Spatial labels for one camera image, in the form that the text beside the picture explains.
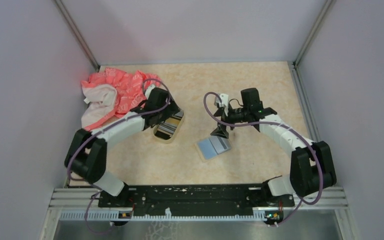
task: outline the gray wall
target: gray wall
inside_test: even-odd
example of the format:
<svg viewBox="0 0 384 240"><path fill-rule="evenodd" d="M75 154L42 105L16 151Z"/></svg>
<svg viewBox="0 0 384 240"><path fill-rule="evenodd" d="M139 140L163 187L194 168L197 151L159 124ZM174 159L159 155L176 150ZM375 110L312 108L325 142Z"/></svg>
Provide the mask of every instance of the gray wall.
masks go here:
<svg viewBox="0 0 384 240"><path fill-rule="evenodd" d="M295 60L325 0L64 0L100 64Z"/></svg>
<svg viewBox="0 0 384 240"><path fill-rule="evenodd" d="M90 71L51 0L0 1L0 240L39 237Z"/></svg>
<svg viewBox="0 0 384 240"><path fill-rule="evenodd" d="M384 1L338 1L300 71L362 239L384 239Z"/></svg>

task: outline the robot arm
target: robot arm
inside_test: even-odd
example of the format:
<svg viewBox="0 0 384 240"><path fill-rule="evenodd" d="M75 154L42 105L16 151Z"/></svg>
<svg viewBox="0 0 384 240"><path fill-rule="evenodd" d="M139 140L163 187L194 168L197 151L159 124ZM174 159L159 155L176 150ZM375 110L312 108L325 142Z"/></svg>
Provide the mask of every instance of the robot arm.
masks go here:
<svg viewBox="0 0 384 240"><path fill-rule="evenodd" d="M123 194L123 192L127 192L123 190L128 189L125 187L126 183L106 170L107 151L131 135L163 123L181 110L173 98L170 98L170 102L166 108L162 111L149 114L150 111L158 110L167 103L169 93L164 89L151 85L146 90L145 96L147 100L141 102L138 107L131 109L123 118L111 123L114 127L105 130L107 126L104 126L94 129L92 132L83 128L78 130L74 135L65 158L65 167L68 167L74 153L87 139L103 131L80 150L80 153L73 159L70 170L88 183L114 197L120 199L126 197L126 194Z"/></svg>
<svg viewBox="0 0 384 240"><path fill-rule="evenodd" d="M290 174L275 177L262 184L262 194L266 199L272 199L276 196L296 193L300 197L305 197L319 190L319 175L316 166L311 166L311 152L307 145L315 151L320 162L323 173L323 188L333 186L336 183L335 168L332 161L332 154L329 145L324 141L315 142L311 139L298 138L290 126L285 124L272 108L263 107L260 96L256 88L248 88L241 92L243 106L233 109L229 104L229 96L220 94L216 97L214 105L218 110L215 117L221 117L221 120L228 124L251 123L251 122L271 122L274 124L255 124L254 128L276 142L290 157ZM229 138L227 126L218 124L217 128L211 133L213 136Z"/></svg>

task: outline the beige tabletop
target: beige tabletop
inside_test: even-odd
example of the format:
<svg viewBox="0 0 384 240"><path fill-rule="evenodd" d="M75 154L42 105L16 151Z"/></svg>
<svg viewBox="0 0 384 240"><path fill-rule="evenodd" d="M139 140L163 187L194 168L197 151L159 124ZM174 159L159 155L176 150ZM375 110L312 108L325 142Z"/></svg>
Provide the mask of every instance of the beige tabletop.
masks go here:
<svg viewBox="0 0 384 240"><path fill-rule="evenodd" d="M289 173L288 156L251 126L230 131L232 150L208 162L201 160L195 143L209 137L217 126L203 106L204 94L210 91L241 100L241 90L257 88L265 108L272 107L287 124L308 137L287 62L112 67L129 73L140 70L157 74L185 113L183 125L172 143L155 140L152 130L147 129L108 152L107 170L129 185L260 183ZM213 102L214 97L210 96L207 103L215 112ZM238 107L236 104L232 102L234 108Z"/></svg>

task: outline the pink towel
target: pink towel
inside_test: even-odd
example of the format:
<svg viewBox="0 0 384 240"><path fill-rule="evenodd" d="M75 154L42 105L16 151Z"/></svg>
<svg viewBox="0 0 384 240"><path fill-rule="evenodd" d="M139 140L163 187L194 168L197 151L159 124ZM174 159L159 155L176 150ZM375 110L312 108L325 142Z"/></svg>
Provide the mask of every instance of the pink towel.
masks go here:
<svg viewBox="0 0 384 240"><path fill-rule="evenodd" d="M104 72L92 73L89 76L88 81L81 81L83 93L87 93L92 88L95 88L99 85L111 85L117 90L117 96L114 99L115 102L113 104L113 109L105 111L105 113L108 113L102 115L102 118L92 124L90 124L90 119L88 121L89 116L86 114L88 111L86 111L82 117L82 124L88 123L88 125L82 127L88 131L99 128L112 116L121 118L130 109L137 107L140 102L146 99L142 92L142 83L146 79L160 80L156 74L143 73L141 71L136 71L134 74L130 74L117 68L107 67L105 68ZM144 89L147 89L147 87L149 87L151 84L156 86L160 85L156 81L147 81L144 84Z"/></svg>

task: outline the wire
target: wire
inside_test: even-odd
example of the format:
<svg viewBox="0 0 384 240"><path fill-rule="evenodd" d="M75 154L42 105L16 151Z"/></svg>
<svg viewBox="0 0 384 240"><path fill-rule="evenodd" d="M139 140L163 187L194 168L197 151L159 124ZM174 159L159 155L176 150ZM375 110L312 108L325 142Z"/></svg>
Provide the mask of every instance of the wire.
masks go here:
<svg viewBox="0 0 384 240"><path fill-rule="evenodd" d="M231 101L233 100L236 100L237 104L241 107L243 107L244 105L241 105L241 103L239 102L239 100L237 98L232 98L230 101L229 101L229 104L231 103Z"/></svg>
<svg viewBox="0 0 384 240"><path fill-rule="evenodd" d="M313 200L313 201L306 201L305 199L303 199L302 197L298 196L300 198L300 201L299 203L296 205L295 209L286 217L283 219L282 222L278 223L277 225L281 225L283 224L284 222L286 222L292 215L295 214L295 212L298 210L298 208L301 206L302 203L305 203L307 205L314 205L316 204L320 198L322 197L322 191L323 191L323 173L322 173L322 167L320 166L320 162L319 162L319 159L317 158L316 156L316 153L314 152L313 148L311 147L311 145L305 140L305 138L303 136L301 136L297 131L295 131L294 129L290 128L289 126L287 125L284 125L283 123L279 123L279 122L274 122L274 121L253 121L253 122L248 122L248 123L242 123L242 124L231 124L231 123L227 123L227 122L224 122L218 118L216 118L215 116L213 116L213 114L211 113L211 111L209 110L208 108L208 105L207 105L207 97L208 95L214 95L216 98L218 98L220 101L222 101L222 99L220 98L220 96L213 92L213 91L210 91L210 92L207 92L205 95L204 95L204 98L203 98L203 104L204 104L204 108L206 110L206 112L208 113L208 115L210 115L210 117L212 119L214 119L217 123L219 124L222 124L222 125L225 125L225 126L228 126L228 127L234 127L234 128L237 128L237 127L245 127L245 126L252 126L252 125L260 125L260 124L266 124L266 125L275 125L275 126L279 126L279 127L282 127L284 129L287 129L288 131L290 131L291 133L293 133L297 138L299 138L302 143L305 144L305 146L309 149L310 153L311 153L311 157L312 159L315 161L315 165L317 167L317 172L318 172L318 178L319 178L319 185L318 185L318 193L317 193L317 197Z"/></svg>
<svg viewBox="0 0 384 240"><path fill-rule="evenodd" d="M170 93L170 91L169 91L169 88L168 88L168 87L167 87L161 80L158 80L158 79L156 79L156 78L148 78L148 79L145 79L145 80L143 81L142 87L144 86L144 83L145 83L145 82L148 82L148 81L156 81L157 83L160 83L161 85L163 85L164 88L165 88L165 90L167 90L167 92L168 92L168 97L167 97L167 100L166 100L165 105L162 106L162 107L160 107L160 108L157 109L157 110L152 110L152 111L146 111L146 112L138 113L138 114L136 114L136 115L132 115L132 116L123 118L123 119L121 119L121 120L119 120L119 121L115 121L114 123L108 125L108 126L105 127L104 129L102 129L102 130L96 132L95 134L93 134L92 136L90 136L88 139L86 139L86 140L80 145L80 147L78 147L78 149L74 152L73 156L71 156L71 158L70 158L70 160L69 160L69 162L68 162L68 164L67 164L67 176L68 176L68 179L70 179L70 180L75 180L75 181L84 181L84 179L72 178L72 177L71 177L71 172L72 172L72 171L71 171L71 168L72 168L74 159L76 159L76 157L77 157L77 155L80 153L80 151L81 151L82 149L84 149L84 148L86 147L86 145L87 145L92 139L94 139L95 137L99 136L100 134L105 133L106 131L112 129L112 128L115 127L115 126L117 126L117 125L119 125L119 124L121 124L121 123L124 123L124 122L128 121L129 119L137 118L137 117L141 117L141 116L144 116L144 115L149 115L149 114L158 113L158 112L164 110L165 108L167 108L167 106L170 104L170 100L172 99L172 95L171 95L171 93ZM88 212L89 212L89 209L91 208L92 202L93 202L93 201L97 198L97 196L103 191L103 190L100 189L98 186L95 186L95 185L93 185L93 184L91 184L91 186L94 187L94 188L99 189L100 191L97 192L97 193L95 193L94 195L92 195L92 198L91 198L91 200L90 200L90 202L89 202L89 205L87 205L87 208L86 208L86 213L85 213L84 221L85 221L85 223L86 223L87 228L88 228L92 233L94 233L94 234L96 234L96 235L105 235L105 234L108 234L109 232L112 231L112 228L113 228L112 226L111 226L108 230L106 230L106 231L103 231L103 232L96 232L96 231L94 231L93 229L91 229L91 227L90 227L89 224L88 224Z"/></svg>

